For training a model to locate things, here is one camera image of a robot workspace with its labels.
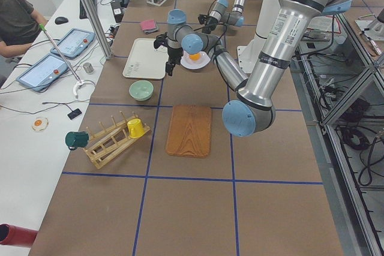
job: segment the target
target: computer mouse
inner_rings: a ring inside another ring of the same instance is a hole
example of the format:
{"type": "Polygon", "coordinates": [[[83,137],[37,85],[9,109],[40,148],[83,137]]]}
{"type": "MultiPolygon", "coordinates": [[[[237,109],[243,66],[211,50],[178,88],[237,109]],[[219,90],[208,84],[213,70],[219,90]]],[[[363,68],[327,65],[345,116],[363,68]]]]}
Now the computer mouse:
{"type": "Polygon", "coordinates": [[[56,24],[63,24],[63,23],[67,23],[67,22],[68,22],[68,18],[66,18],[64,16],[59,16],[55,19],[56,24]]]}

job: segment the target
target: green cup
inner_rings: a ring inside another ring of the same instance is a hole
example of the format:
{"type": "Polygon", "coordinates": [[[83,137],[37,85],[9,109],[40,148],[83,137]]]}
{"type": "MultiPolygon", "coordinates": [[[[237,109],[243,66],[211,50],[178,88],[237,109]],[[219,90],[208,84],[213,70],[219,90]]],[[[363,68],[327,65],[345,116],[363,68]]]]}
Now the green cup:
{"type": "Polygon", "coordinates": [[[88,144],[89,135],[87,132],[68,132],[65,136],[65,144],[70,150],[76,150],[78,147],[85,147],[88,144]]]}

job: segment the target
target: brown table surface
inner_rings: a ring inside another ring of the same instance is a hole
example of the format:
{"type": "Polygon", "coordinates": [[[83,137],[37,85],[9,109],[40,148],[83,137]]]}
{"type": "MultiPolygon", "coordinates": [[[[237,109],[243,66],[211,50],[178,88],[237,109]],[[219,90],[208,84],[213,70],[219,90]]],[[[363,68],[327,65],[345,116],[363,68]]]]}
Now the brown table surface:
{"type": "MultiPolygon", "coordinates": [[[[221,110],[235,96],[211,63],[151,80],[154,95],[144,103],[129,96],[136,80],[122,70],[133,41],[164,33],[174,8],[198,27],[197,15],[212,1],[130,1],[80,131],[99,131],[98,121],[109,126],[111,115],[120,120],[120,111],[134,111],[151,132],[100,170],[83,150],[70,153],[30,256],[343,255],[289,70],[273,96],[275,123],[245,138],[232,137],[222,123],[221,110]],[[160,31],[145,35],[139,22],[150,18],[160,31]],[[207,158],[165,152],[177,104],[212,108],[207,158]]],[[[247,0],[245,25],[224,37],[234,57],[236,46],[253,38],[261,3],[247,0]]]]}

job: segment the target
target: green handle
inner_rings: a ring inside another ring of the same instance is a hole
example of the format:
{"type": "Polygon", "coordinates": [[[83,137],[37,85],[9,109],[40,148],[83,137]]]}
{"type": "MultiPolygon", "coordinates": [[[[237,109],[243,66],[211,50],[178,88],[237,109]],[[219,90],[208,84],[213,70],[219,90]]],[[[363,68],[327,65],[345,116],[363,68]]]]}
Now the green handle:
{"type": "Polygon", "coordinates": [[[40,29],[41,29],[42,31],[47,31],[46,28],[44,27],[44,25],[43,25],[42,23],[39,24],[39,27],[40,27],[40,29]]]}

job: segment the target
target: robot arm label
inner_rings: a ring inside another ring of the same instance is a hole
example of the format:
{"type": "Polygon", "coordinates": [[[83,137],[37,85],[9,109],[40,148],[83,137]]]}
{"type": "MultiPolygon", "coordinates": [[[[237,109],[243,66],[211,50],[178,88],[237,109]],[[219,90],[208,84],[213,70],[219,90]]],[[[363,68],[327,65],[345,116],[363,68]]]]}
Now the robot arm label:
{"type": "Polygon", "coordinates": [[[302,17],[280,13],[269,36],[279,38],[281,34],[285,34],[283,43],[296,47],[306,27],[307,23],[302,17]]]}

